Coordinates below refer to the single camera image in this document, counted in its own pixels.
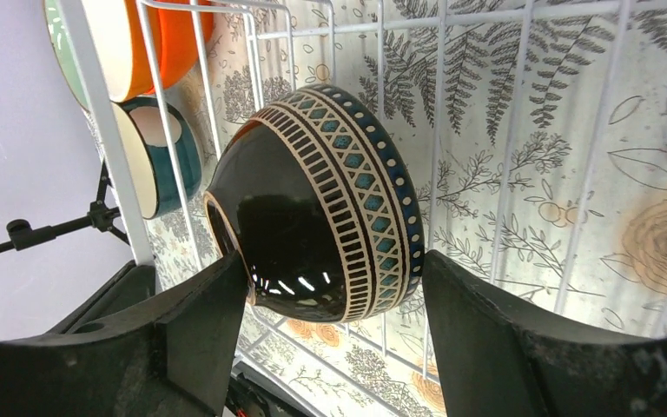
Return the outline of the orange bowl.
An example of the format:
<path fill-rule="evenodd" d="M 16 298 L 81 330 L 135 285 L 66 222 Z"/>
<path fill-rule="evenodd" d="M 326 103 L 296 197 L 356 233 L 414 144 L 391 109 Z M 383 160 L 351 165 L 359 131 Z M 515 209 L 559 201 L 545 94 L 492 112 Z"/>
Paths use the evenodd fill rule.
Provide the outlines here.
<path fill-rule="evenodd" d="M 126 102 L 155 92 L 137 2 L 86 0 L 89 24 L 111 101 Z M 147 8 L 162 87 L 179 82 L 198 62 L 192 15 Z"/>

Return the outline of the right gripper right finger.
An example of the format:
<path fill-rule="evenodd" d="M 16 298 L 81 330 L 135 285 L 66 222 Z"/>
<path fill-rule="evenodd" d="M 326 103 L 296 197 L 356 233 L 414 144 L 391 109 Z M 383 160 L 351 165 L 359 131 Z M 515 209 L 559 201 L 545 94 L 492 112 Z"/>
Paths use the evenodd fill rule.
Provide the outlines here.
<path fill-rule="evenodd" d="M 423 291 L 450 416 L 667 416 L 667 337 L 568 319 L 432 250 Z"/>

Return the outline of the black bowl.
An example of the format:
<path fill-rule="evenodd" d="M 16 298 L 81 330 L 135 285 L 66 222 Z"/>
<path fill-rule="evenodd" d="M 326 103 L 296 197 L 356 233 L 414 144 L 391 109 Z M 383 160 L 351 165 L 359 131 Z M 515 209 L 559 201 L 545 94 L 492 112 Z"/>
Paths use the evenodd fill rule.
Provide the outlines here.
<path fill-rule="evenodd" d="M 253 306 L 346 323 L 398 307 L 421 282 L 416 188 L 376 116 L 337 86 L 300 87 L 252 114 L 203 200 L 221 253 L 244 262 Z"/>

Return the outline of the teal and white bowl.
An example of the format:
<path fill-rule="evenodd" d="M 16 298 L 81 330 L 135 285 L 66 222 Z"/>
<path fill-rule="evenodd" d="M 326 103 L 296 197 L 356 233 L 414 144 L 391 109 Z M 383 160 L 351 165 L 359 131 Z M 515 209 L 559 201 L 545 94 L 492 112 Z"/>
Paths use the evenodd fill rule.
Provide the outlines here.
<path fill-rule="evenodd" d="M 138 96 L 112 103 L 137 201 L 145 220 L 182 206 L 157 100 Z M 202 146 L 182 114 L 168 106 L 168 122 L 185 193 L 193 197 L 201 186 Z"/>

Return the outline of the mint green bowl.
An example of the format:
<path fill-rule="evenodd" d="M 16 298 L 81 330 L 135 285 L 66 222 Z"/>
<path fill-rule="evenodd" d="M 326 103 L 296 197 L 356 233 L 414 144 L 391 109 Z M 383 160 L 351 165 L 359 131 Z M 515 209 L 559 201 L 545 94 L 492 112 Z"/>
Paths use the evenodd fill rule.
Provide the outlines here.
<path fill-rule="evenodd" d="M 89 108 L 83 90 L 80 71 L 76 67 L 75 54 L 71 48 L 69 36 L 64 26 L 62 12 L 55 0 L 44 0 L 43 8 L 52 48 L 63 77 L 80 107 L 84 111 L 88 111 Z"/>

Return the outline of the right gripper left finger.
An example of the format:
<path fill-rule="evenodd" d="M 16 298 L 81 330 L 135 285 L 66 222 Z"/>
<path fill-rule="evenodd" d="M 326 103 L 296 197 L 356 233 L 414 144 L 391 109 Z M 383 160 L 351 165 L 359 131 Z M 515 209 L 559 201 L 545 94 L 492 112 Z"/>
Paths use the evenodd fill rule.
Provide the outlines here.
<path fill-rule="evenodd" d="M 0 341 L 0 416 L 220 416 L 247 294 L 232 253 L 73 333 Z"/>

